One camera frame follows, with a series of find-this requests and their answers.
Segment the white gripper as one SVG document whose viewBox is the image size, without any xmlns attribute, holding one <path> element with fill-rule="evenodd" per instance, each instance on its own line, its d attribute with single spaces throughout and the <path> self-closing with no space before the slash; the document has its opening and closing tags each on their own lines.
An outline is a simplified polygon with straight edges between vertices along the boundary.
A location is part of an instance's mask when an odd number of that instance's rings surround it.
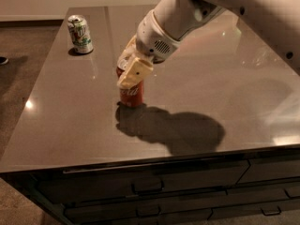
<svg viewBox="0 0 300 225">
<path fill-rule="evenodd" d="M 150 10 L 140 22 L 136 37 L 131 38 L 118 58 L 117 66 L 123 69 L 123 72 L 117 86 L 130 89 L 137 85 L 152 73 L 153 62 L 164 62 L 179 45 L 179 41 L 170 37 L 159 26 L 154 11 Z M 137 56 L 137 50 L 146 56 Z"/>
</svg>

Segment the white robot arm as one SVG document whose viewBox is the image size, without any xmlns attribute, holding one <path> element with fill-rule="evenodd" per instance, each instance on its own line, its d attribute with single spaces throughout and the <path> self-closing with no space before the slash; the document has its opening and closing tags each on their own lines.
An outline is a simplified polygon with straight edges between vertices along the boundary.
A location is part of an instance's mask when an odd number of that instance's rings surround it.
<svg viewBox="0 0 300 225">
<path fill-rule="evenodd" d="M 140 22 L 118 59 L 117 86 L 130 89 L 170 57 L 193 30 L 229 10 L 294 72 L 300 71 L 300 0 L 161 0 Z"/>
</svg>

